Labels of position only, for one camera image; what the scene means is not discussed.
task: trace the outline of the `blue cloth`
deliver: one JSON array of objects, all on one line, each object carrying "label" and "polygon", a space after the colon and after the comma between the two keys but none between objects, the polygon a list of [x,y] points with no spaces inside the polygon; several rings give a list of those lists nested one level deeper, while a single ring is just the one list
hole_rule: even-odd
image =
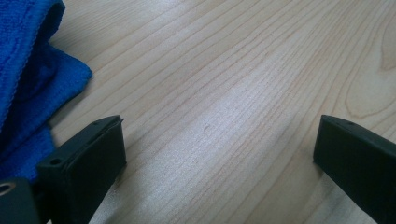
[{"label": "blue cloth", "polygon": [[0,0],[0,179],[35,180],[54,149],[47,120],[92,76],[48,43],[63,13],[60,0]]}]

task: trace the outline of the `screw hole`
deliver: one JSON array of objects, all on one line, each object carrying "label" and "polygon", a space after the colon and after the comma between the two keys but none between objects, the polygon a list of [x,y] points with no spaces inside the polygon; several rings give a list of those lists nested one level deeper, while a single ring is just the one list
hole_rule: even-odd
[{"label": "screw hole", "polygon": [[8,194],[10,191],[12,191],[16,187],[15,183],[8,182],[4,184],[0,184],[0,196],[3,196],[5,194]]},{"label": "screw hole", "polygon": [[53,159],[52,161],[50,161],[49,163],[51,164],[51,165],[58,165],[59,163],[61,163],[62,162],[62,160],[60,160],[60,159]]}]

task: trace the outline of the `blue towel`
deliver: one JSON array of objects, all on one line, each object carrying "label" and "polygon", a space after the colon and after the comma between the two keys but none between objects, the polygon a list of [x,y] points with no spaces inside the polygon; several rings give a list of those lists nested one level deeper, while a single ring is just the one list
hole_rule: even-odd
[{"label": "blue towel", "polygon": [[54,149],[47,120],[92,76],[48,43],[63,13],[60,0],[0,0],[0,179],[36,179]]}]

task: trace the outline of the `light wood surface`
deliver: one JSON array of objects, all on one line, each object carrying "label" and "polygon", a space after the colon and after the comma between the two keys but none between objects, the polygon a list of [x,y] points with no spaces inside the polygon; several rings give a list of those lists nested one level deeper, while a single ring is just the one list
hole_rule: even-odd
[{"label": "light wood surface", "polygon": [[50,42],[93,79],[56,144],[125,118],[92,223],[374,223],[312,156],[322,114],[396,142],[395,1],[64,2]]}]

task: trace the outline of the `black rectangular object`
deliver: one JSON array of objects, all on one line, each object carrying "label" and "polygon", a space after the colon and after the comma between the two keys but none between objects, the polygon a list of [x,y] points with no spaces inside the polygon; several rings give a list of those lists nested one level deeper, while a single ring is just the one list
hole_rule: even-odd
[{"label": "black rectangular object", "polygon": [[396,145],[344,119],[322,116],[314,162],[378,223],[396,223]]},{"label": "black rectangular object", "polygon": [[52,222],[88,223],[125,166],[120,116],[93,122],[37,165]]}]

